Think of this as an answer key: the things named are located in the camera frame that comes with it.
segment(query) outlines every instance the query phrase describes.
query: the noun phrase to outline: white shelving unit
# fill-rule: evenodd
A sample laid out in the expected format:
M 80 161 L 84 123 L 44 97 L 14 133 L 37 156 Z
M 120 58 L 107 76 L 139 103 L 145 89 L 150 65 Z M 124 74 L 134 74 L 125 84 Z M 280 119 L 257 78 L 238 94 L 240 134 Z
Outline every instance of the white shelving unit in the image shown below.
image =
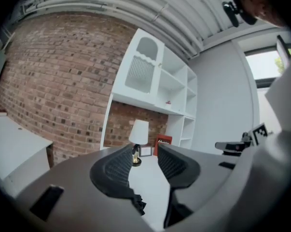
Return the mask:
M 172 136 L 172 144 L 191 147 L 197 76 L 157 38 L 137 30 L 123 57 L 112 95 L 115 101 L 168 114 L 166 135 Z

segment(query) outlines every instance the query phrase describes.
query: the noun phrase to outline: brick wall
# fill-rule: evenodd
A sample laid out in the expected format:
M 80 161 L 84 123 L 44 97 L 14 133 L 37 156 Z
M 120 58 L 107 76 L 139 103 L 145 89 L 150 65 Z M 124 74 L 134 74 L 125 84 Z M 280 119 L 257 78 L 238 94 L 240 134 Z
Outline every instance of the brick wall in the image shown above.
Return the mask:
M 130 143 L 130 135 L 135 119 L 149 122 L 149 145 L 154 146 L 158 134 L 165 134 L 168 115 L 112 101 L 104 146 Z
M 55 164 L 99 150 L 113 81 L 135 31 L 126 22 L 94 14 L 23 21 L 6 52 L 0 108 L 54 142 Z

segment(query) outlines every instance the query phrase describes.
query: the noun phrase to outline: ceiling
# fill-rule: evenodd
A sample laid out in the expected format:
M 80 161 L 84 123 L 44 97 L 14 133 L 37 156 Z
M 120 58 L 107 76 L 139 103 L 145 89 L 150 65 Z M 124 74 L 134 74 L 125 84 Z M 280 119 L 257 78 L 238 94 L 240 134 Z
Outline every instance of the ceiling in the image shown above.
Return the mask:
M 110 15 L 148 31 L 188 60 L 234 37 L 272 27 L 261 22 L 250 26 L 238 18 L 240 26 L 234 28 L 223 1 L 230 0 L 23 0 L 18 19 L 53 11 Z

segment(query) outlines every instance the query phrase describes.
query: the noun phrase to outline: table lamp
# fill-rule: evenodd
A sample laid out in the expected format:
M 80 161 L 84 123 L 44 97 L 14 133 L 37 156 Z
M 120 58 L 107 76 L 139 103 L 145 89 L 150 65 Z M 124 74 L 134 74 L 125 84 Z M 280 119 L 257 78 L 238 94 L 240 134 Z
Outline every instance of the table lamp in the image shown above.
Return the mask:
M 149 122 L 136 119 L 132 127 L 129 141 L 134 143 L 132 149 L 133 159 L 132 166 L 138 167 L 141 165 L 141 159 L 138 158 L 138 152 L 140 150 L 140 145 L 146 145 L 149 139 Z

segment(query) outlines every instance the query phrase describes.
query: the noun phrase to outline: black rectangle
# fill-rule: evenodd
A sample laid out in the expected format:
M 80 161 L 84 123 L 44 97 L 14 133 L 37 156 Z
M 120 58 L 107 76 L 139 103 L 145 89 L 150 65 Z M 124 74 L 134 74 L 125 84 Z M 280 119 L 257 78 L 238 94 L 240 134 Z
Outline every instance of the black rectangle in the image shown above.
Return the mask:
M 63 192 L 61 187 L 50 186 L 34 203 L 30 211 L 41 220 L 46 221 Z

